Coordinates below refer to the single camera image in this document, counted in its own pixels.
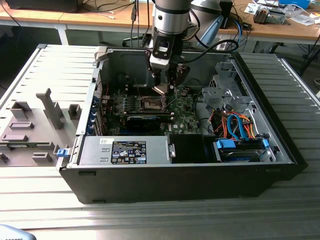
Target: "wooden table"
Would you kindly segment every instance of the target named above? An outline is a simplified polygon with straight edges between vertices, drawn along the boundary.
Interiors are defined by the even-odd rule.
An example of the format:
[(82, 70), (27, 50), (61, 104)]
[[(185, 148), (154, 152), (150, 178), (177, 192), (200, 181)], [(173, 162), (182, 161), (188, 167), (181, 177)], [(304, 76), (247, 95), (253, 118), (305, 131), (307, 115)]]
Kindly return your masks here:
[[(21, 26), (54, 28), (58, 30), (61, 43), (68, 44), (66, 30), (89, 30), (89, 31), (110, 31), (110, 32), (130, 32), (131, 30), (131, 11), (132, 5), (114, 10), (114, 14), (106, 13), (106, 15), (114, 16), (115, 19), (108, 18), (96, 12), (89, 12), (82, 9), (79, 13), (63, 13), (56, 11), (42, 10), (14, 10), (10, 9), (5, 0), (3, 2), (6, 10), (14, 17)], [(103, 3), (112, 3), (113, 0), (97, 0), (97, 5)], [(319, 25), (304, 26), (291, 19), (287, 19), (284, 25), (279, 24), (256, 24), (253, 21), (253, 15), (244, 13), (245, 6), (250, 0), (235, 0), (235, 8), (239, 16), (245, 22), (252, 24), (252, 31), (248, 36), (249, 41), (266, 41), (281, 43), (299, 43), (313, 44), (320, 34)], [(119, 7), (130, 3), (129, 0), (120, 0), (117, 4), (102, 7), (102, 10)], [(93, 2), (86, 7), (92, 11), (95, 10)], [(312, 7), (308, 11), (320, 11), (320, 7)], [(139, 4), (139, 28), (140, 32), (144, 32), (148, 27), (147, 4)], [(152, 24), (152, 4), (149, 8), (149, 20)], [(17, 24), (0, 6), (0, 25), (16, 26)], [(135, 23), (133, 32), (137, 32), (137, 22)], [(230, 25), (228, 29), (220, 29), (218, 38), (229, 39), (237, 34), (237, 29)]]

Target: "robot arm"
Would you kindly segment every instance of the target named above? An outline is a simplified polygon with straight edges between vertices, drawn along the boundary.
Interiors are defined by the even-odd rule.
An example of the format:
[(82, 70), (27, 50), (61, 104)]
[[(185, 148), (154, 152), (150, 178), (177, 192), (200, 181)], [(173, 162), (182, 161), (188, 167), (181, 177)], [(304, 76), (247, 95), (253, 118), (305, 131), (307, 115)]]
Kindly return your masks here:
[[(146, 52), (148, 69), (152, 71), (158, 93), (173, 91), (186, 78), (189, 67), (181, 62), (184, 38), (189, 26), (191, 0), (155, 0), (153, 49)], [(161, 71), (165, 70), (167, 90), (159, 90)]]

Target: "blue cable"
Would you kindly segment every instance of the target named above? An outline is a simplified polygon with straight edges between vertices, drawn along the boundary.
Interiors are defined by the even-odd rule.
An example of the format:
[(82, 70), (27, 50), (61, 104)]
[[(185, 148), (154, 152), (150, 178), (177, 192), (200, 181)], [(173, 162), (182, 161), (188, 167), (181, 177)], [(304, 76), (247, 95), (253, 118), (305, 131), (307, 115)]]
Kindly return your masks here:
[(232, 21), (235, 22), (235, 24), (238, 26), (238, 29), (239, 29), (239, 39), (238, 39), (238, 44), (239, 44), (241, 40), (242, 30), (241, 30), (240, 24), (236, 20), (232, 19)]
[(231, 130), (231, 119), (232, 117), (236, 117), (236, 119), (238, 120), (238, 123), (239, 123), (239, 130), (240, 130), (240, 134), (241, 134), (241, 137), (245, 140), (249, 140), (249, 138), (247, 137), (246, 135), (246, 132), (244, 131), (244, 128), (242, 126), (242, 121), (240, 119), (239, 116), (235, 115), (235, 114), (232, 114), (228, 117), (228, 121), (227, 121), (227, 127), (228, 127), (228, 132), (236, 139), (236, 140), (239, 140), (238, 136), (235, 135), (232, 130)]

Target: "warning label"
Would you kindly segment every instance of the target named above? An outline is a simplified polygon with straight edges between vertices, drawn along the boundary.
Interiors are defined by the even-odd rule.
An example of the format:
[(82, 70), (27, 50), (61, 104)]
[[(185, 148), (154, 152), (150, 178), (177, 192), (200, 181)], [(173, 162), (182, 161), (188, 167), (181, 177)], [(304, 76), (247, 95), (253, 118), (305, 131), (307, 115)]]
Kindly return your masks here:
[(114, 141), (112, 164), (146, 164), (147, 145), (145, 141)]

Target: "motherboard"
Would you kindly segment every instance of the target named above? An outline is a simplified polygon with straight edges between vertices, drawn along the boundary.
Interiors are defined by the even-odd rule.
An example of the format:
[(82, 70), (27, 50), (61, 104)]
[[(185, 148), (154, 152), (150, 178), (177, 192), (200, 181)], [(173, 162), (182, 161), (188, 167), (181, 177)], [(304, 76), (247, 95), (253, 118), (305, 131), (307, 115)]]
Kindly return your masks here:
[(179, 88), (170, 96), (147, 89), (117, 89), (110, 93), (105, 111), (109, 136), (165, 136), (199, 134), (194, 95)]

